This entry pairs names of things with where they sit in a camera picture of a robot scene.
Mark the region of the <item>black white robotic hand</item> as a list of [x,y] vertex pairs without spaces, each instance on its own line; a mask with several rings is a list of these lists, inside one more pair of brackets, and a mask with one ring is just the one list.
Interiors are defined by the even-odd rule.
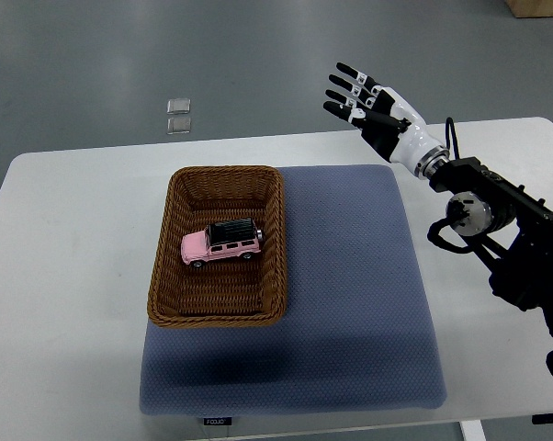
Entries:
[[430,135],[423,117],[395,90],[338,62],[343,74],[329,76],[342,92],[328,89],[323,108],[360,130],[363,140],[385,161],[402,164],[420,179],[429,179],[449,161],[449,150]]

